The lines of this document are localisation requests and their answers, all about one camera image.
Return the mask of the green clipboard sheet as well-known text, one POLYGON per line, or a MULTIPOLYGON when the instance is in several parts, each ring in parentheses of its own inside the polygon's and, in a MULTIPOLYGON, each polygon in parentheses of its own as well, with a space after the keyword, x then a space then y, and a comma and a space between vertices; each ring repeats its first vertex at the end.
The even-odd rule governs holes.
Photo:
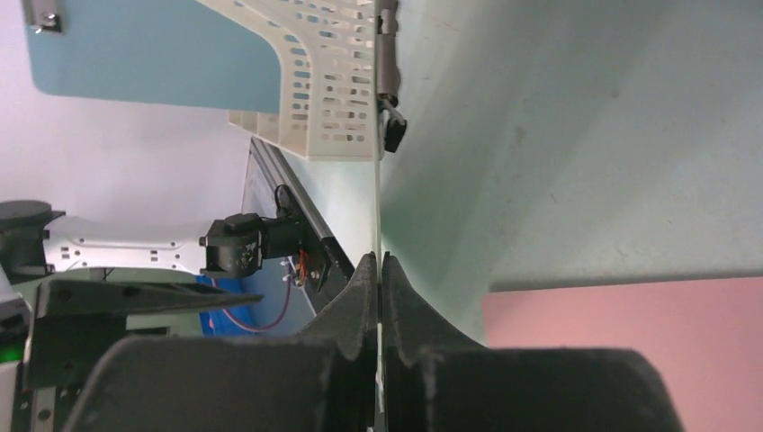
POLYGON ((382 198, 382 185, 381 185, 381 162, 383 151, 383 137, 384 137, 384 114, 382 112, 382 73, 384 70, 382 53, 383 53, 383 38, 382 38, 382 6, 383 1, 374 1, 374 101, 376 102, 376 138, 377 143, 374 146, 373 157, 373 175, 374 175, 374 189, 373 189, 373 211, 374 211, 374 234, 373 234, 373 246, 374 254, 376 256, 377 264, 377 284, 376 284, 376 312, 377 312, 377 372, 375 375, 377 385, 377 396, 379 412, 385 414, 386 412, 386 400, 385 400, 385 371, 384 371, 384 338, 382 331, 382 260, 383 260, 383 248, 382 248, 382 220, 381 220, 381 198, 382 198))

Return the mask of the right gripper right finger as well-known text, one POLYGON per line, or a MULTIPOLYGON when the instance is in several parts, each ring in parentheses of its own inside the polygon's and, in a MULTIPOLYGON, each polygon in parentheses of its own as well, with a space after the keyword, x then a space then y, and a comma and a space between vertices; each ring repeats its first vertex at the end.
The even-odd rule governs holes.
POLYGON ((488 348, 381 270, 391 431, 680 431, 657 369, 632 349, 488 348))

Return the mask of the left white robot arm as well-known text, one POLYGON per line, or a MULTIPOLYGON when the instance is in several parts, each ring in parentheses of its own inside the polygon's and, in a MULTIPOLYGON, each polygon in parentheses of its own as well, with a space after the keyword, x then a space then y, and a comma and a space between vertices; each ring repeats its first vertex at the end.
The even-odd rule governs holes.
POLYGON ((127 335, 130 315, 229 311, 257 301, 220 289, 269 259, 299 255, 308 223, 296 206, 273 218, 238 213, 174 226, 109 225, 34 200, 1 205, 1 428, 54 430, 65 422, 58 390, 80 388, 127 335), (202 275, 207 283, 63 281, 31 306, 13 288, 77 269, 149 269, 202 275))

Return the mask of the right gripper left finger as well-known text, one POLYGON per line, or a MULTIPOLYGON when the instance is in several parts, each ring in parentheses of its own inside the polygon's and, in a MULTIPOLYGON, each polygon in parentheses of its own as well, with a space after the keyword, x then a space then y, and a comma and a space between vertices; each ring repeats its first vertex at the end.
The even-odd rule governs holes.
POLYGON ((289 337, 128 337, 67 431, 365 431, 376 411, 377 258, 289 337))

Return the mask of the blue clipboard sheet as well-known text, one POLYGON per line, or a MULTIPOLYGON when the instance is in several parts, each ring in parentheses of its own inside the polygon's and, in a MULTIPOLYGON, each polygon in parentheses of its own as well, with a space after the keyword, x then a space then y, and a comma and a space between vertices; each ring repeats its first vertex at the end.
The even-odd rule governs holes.
POLYGON ((281 71, 260 36, 196 1, 61 1, 64 31, 26 25, 48 95, 276 113, 281 71))

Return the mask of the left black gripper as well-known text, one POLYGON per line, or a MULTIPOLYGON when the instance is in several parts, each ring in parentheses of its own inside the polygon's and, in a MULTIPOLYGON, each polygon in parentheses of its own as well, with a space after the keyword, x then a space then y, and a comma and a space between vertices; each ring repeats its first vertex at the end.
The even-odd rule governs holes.
POLYGON ((1 301, 1 429, 60 431, 96 363, 132 335, 130 316, 208 312, 258 303, 256 293, 203 283, 49 280, 29 304, 1 301))

